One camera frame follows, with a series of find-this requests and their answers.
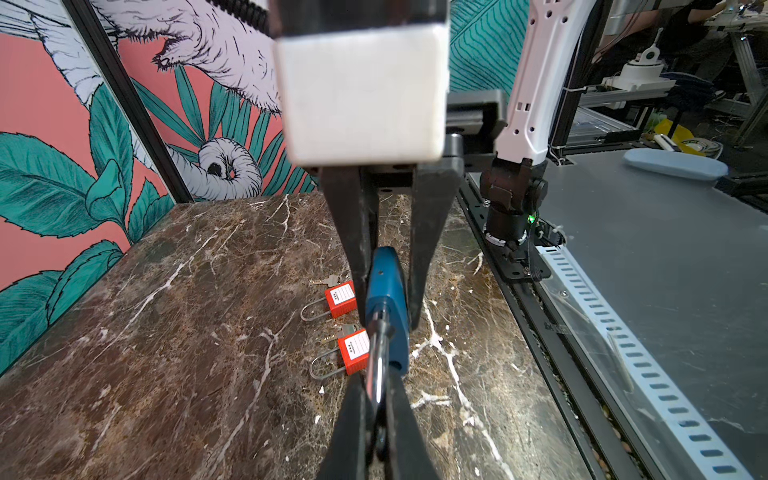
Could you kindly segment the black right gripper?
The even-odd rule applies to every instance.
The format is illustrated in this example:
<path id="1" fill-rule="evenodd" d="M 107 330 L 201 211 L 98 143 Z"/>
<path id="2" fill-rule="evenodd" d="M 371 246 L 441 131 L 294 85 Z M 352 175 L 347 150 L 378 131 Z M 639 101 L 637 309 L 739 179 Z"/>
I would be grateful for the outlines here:
<path id="1" fill-rule="evenodd" d="M 355 30 L 445 23 L 446 1 L 273 1 L 270 31 L 281 38 Z M 503 120 L 503 94 L 498 90 L 452 93 L 448 89 L 444 144 L 451 134 L 470 140 L 476 155 L 489 152 Z M 379 198 L 366 167 L 380 171 L 419 164 L 411 191 L 410 252 L 407 301 L 410 328 L 420 323 L 421 305 L 437 243 L 464 176 L 461 157 L 435 163 L 300 167 L 319 177 L 321 191 L 334 221 L 356 292 L 359 319 L 366 324 L 366 294 L 378 241 Z"/>

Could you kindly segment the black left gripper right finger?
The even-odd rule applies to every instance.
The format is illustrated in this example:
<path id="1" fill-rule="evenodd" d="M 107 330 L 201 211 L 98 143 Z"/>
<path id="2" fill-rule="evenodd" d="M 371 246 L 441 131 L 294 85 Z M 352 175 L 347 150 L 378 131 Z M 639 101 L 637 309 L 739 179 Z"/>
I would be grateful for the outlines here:
<path id="1" fill-rule="evenodd" d="M 385 478 L 439 479 L 397 370 L 387 374 L 384 419 Z"/>

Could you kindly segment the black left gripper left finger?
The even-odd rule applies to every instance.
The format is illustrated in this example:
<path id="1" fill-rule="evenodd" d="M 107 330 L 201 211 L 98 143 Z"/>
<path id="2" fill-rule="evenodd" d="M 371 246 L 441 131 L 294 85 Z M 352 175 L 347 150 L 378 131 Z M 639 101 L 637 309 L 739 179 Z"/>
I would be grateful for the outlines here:
<path id="1" fill-rule="evenodd" d="M 369 399 L 360 373 L 348 377 L 317 479 L 367 479 L 369 468 Z"/>

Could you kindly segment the red padlock long shackle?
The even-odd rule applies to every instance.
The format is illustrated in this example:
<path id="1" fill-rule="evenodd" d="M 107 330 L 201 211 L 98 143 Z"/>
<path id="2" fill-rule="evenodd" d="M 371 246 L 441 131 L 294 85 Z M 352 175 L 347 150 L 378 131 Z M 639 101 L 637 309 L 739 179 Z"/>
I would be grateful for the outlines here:
<path id="1" fill-rule="evenodd" d="M 308 371 L 313 380 L 325 381 L 336 375 L 352 375 L 368 365 L 369 335 L 357 330 L 336 340 L 335 346 L 310 362 Z"/>

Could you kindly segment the blue padlock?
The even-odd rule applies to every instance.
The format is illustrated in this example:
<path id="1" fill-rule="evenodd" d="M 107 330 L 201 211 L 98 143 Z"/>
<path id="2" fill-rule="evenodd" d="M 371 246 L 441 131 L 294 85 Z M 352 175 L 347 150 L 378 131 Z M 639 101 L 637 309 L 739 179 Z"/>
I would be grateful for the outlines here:
<path id="1" fill-rule="evenodd" d="M 409 369 L 406 282 L 393 247 L 379 247 L 373 253 L 364 320 L 370 339 L 366 392 L 377 412 L 384 403 L 389 374 L 404 376 Z"/>

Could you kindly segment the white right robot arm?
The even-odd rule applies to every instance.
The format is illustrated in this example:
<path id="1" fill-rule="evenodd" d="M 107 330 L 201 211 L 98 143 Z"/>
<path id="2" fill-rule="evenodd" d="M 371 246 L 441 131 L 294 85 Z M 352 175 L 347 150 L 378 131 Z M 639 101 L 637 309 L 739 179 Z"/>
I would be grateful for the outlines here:
<path id="1" fill-rule="evenodd" d="M 490 233 L 519 240 L 544 184 L 558 90 L 592 10 L 534 1 L 507 107 L 484 175 Z M 413 169 L 407 319 L 419 322 L 431 258 L 464 173 L 444 154 L 450 7 L 445 1 L 274 1 L 271 32 L 288 155 L 315 170 L 364 307 L 377 245 L 374 175 Z"/>

